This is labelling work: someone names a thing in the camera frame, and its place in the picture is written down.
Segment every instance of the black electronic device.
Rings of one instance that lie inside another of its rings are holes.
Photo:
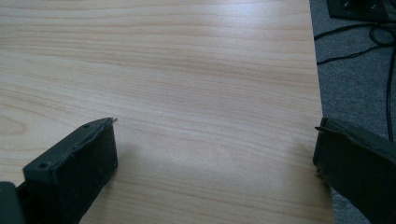
[[[79,223],[118,167],[113,118],[86,123],[0,182],[0,223]]]
[[[373,224],[396,223],[396,145],[339,119],[322,119],[314,164]]]
[[[388,0],[327,0],[332,18],[356,21],[389,21]]]

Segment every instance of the wooden table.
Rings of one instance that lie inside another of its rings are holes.
[[[308,0],[0,1],[0,176],[114,117],[81,223],[332,223]]]

